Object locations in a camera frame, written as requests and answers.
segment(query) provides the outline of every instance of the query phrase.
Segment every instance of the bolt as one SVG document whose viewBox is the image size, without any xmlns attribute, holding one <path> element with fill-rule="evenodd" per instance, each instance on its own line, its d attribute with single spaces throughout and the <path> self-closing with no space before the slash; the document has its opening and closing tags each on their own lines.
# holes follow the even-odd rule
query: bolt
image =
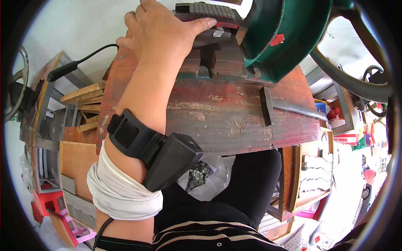
<svg viewBox="0 0 402 251">
<path fill-rule="evenodd" d="M 258 69 L 257 67 L 254 67 L 251 69 L 251 73 L 256 76 L 256 77 L 260 77 L 261 76 L 261 70 Z"/>
</svg>

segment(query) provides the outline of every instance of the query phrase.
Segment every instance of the black handle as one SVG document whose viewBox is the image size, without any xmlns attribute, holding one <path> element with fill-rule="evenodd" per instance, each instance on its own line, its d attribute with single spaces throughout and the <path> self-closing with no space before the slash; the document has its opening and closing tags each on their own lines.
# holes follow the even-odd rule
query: black handle
<svg viewBox="0 0 402 251">
<path fill-rule="evenodd" d="M 78 64 L 79 64 L 78 61 L 72 61 L 72 62 L 69 62 L 68 64 L 60 66 L 57 69 L 54 69 L 53 71 L 49 72 L 49 74 L 47 75 L 47 81 L 54 82 L 54 81 L 58 80 L 59 78 L 63 77 L 64 75 L 72 72 L 73 70 L 77 70 Z"/>
</svg>

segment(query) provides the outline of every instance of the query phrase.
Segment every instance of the black pants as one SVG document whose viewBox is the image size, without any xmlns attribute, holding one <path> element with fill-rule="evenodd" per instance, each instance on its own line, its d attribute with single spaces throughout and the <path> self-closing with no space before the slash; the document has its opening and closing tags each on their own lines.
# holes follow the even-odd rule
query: black pants
<svg viewBox="0 0 402 251">
<path fill-rule="evenodd" d="M 177 183 L 162 190 L 163 209 L 155 217 L 155 227 L 161 231 L 189 220 L 218 220 L 241 222 L 257 229 L 281 169 L 281 154 L 277 150 L 238 154 L 228 187 L 210 202 L 198 201 Z"/>
</svg>

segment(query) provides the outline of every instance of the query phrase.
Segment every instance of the black wrist-mounted camera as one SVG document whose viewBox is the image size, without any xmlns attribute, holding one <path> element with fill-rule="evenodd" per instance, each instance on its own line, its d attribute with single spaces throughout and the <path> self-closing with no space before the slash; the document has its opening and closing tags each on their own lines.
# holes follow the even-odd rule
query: black wrist-mounted camera
<svg viewBox="0 0 402 251">
<path fill-rule="evenodd" d="M 112 116 L 107 131 L 119 151 L 145 163 L 148 173 L 144 186 L 151 192 L 173 184 L 204 153 L 190 136 L 162 135 L 141 123 L 128 109 L 120 116 Z"/>
</svg>

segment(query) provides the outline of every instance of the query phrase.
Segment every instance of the hand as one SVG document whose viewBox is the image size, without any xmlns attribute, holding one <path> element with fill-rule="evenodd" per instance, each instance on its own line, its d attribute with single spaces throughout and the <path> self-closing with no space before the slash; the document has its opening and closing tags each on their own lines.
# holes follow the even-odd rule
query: hand
<svg viewBox="0 0 402 251">
<path fill-rule="evenodd" d="M 134 51 L 139 62 L 181 60 L 190 53 L 195 37 L 213 27 L 216 20 L 201 18 L 182 22 L 155 0 L 141 0 L 135 13 L 124 16 L 128 32 L 119 46 Z"/>
</svg>

